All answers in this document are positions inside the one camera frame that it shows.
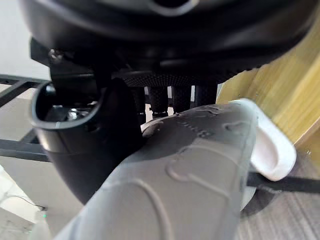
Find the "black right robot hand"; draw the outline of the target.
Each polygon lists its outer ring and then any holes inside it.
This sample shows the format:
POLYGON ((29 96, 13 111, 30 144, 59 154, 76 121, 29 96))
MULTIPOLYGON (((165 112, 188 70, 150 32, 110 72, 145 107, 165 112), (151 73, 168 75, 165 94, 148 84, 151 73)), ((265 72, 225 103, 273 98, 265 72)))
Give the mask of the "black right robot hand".
POLYGON ((214 104, 217 86, 297 45, 317 0, 21 0, 30 57, 50 80, 30 120, 49 160, 85 204, 144 140, 155 117, 214 104))

